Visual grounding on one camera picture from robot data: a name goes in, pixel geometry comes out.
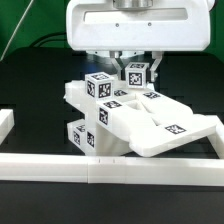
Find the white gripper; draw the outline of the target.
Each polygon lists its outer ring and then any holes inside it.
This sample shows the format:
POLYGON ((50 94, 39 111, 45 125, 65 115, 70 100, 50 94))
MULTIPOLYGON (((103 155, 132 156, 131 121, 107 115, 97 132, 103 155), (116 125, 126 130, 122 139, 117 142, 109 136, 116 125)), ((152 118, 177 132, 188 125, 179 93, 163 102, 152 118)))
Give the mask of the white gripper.
POLYGON ((163 51, 202 51, 210 44, 214 0, 70 0, 66 31, 74 50, 110 51, 122 79, 120 51, 153 51, 150 81, 163 51))

